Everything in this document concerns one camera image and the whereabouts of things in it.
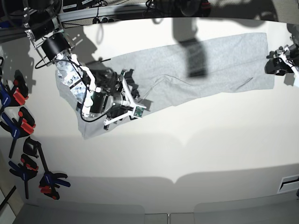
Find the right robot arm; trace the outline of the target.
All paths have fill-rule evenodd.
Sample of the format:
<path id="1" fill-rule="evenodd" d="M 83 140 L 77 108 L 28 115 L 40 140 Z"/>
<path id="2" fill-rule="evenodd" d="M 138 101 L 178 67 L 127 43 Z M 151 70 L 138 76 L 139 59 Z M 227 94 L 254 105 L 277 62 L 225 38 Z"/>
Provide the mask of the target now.
<path id="1" fill-rule="evenodd" d="M 69 87 L 77 100 L 81 119 L 92 123 L 103 118 L 109 126 L 124 118 L 139 119 L 146 106 L 137 99 L 139 93 L 126 70 L 92 70 L 81 64 L 72 52 L 74 44 L 65 34 L 58 12 L 60 0 L 24 0 L 22 27 L 36 50 L 43 50 L 44 66 L 55 65 L 60 82 Z"/>

